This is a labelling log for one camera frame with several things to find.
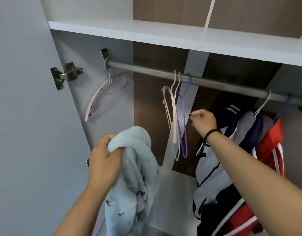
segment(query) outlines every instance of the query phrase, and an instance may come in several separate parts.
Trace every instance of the white shelf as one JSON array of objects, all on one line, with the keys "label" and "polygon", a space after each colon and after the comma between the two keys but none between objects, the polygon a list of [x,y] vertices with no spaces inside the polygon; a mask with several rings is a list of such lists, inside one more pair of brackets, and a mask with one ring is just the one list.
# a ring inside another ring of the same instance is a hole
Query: white shelf
[{"label": "white shelf", "polygon": [[48,23],[54,30],[302,66],[302,39],[135,20]]}]

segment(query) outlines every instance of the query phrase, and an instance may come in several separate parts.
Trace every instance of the cabinet door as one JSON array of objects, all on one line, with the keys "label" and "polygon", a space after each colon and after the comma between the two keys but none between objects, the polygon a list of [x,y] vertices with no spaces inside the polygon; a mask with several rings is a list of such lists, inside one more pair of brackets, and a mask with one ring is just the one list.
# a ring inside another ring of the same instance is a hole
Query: cabinet door
[{"label": "cabinet door", "polygon": [[0,235],[51,235],[86,186],[90,148],[52,67],[40,0],[0,0]]}]

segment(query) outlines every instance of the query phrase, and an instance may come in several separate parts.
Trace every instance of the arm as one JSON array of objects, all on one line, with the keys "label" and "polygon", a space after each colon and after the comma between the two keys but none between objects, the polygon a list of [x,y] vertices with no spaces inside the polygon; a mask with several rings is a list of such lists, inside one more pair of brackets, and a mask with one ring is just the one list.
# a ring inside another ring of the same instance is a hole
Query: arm
[{"label": "arm", "polygon": [[[206,110],[194,111],[190,119],[202,137],[217,128]],[[207,143],[271,236],[302,236],[302,190],[219,132],[211,133]]]},{"label": "arm", "polygon": [[117,180],[122,168],[124,149],[110,153],[107,144],[115,135],[105,135],[90,154],[86,189],[62,220],[53,236],[91,236],[98,211]]}]

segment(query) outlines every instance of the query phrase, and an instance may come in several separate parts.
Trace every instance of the hand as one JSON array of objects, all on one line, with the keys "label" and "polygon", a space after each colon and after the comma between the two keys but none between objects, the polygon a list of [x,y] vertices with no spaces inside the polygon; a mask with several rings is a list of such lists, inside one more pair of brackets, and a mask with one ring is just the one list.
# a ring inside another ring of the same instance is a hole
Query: hand
[{"label": "hand", "polygon": [[107,150],[114,137],[112,134],[104,135],[90,154],[87,188],[91,190],[103,190],[107,194],[121,172],[125,148],[118,148],[112,153]]},{"label": "hand", "polygon": [[216,127],[216,119],[213,113],[200,109],[191,113],[189,119],[192,121],[192,125],[200,133],[202,137]]}]

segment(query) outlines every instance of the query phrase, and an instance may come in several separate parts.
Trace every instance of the black bracelet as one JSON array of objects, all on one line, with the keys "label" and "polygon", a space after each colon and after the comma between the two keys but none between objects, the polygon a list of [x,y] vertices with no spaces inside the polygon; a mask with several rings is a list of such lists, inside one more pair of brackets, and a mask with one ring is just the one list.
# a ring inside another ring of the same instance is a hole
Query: black bracelet
[{"label": "black bracelet", "polygon": [[212,132],[215,132],[215,131],[218,131],[220,134],[222,134],[222,131],[220,130],[220,129],[213,129],[213,130],[211,130],[211,131],[209,131],[205,136],[204,136],[204,138],[203,138],[203,145],[205,145],[205,146],[208,146],[209,147],[209,145],[207,144],[207,138],[208,138],[208,136],[212,133]]}]

